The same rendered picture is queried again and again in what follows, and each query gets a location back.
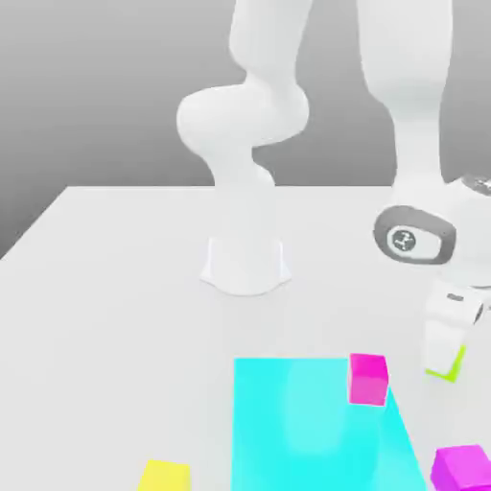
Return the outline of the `small yellow cube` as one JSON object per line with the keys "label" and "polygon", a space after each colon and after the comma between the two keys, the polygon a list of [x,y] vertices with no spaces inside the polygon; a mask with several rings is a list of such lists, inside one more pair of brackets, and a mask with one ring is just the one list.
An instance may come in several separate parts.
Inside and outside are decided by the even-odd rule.
{"label": "small yellow cube", "polygon": [[190,466],[151,459],[146,464],[137,491],[191,491]]}

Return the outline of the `small pink cube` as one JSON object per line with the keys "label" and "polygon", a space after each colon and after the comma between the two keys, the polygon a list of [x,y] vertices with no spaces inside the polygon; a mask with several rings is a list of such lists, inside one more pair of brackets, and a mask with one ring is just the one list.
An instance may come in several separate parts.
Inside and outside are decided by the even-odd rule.
{"label": "small pink cube", "polygon": [[348,401],[383,407],[388,391],[388,370],[383,355],[351,353],[348,357]]}

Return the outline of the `small magenta cube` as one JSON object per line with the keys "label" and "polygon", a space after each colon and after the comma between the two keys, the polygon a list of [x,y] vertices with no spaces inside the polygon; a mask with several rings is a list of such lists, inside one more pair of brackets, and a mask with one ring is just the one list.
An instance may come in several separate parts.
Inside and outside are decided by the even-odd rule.
{"label": "small magenta cube", "polygon": [[491,491],[491,460],[478,444],[439,448],[431,482],[435,491]]}

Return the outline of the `large cyan box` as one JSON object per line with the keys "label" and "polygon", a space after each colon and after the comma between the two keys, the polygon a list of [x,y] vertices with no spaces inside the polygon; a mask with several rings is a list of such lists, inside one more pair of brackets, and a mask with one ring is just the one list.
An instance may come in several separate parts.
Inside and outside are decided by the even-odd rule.
{"label": "large cyan box", "polygon": [[354,405],[348,361],[234,362],[230,491],[428,491],[392,394]]}

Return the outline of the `small lime green cube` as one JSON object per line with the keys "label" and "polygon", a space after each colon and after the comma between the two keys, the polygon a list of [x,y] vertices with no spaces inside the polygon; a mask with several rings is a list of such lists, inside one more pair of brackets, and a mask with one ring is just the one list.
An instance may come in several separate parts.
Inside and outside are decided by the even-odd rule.
{"label": "small lime green cube", "polygon": [[447,382],[454,383],[456,381],[459,373],[460,373],[460,369],[461,369],[462,361],[463,361],[464,356],[465,356],[465,352],[466,352],[466,346],[462,345],[460,347],[458,353],[457,353],[457,356],[456,356],[456,359],[452,365],[452,368],[450,369],[450,371],[447,374],[437,373],[437,372],[431,371],[429,369],[426,369],[425,373],[428,375],[434,376],[436,378],[440,378],[442,380],[445,380]]}

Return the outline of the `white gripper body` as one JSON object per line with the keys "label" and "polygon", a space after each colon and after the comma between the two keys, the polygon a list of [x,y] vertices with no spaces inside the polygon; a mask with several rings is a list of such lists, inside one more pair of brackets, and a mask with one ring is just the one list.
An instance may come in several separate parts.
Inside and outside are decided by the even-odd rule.
{"label": "white gripper body", "polygon": [[443,326],[468,330],[484,314],[484,296],[470,287],[434,280],[425,306],[425,329]]}

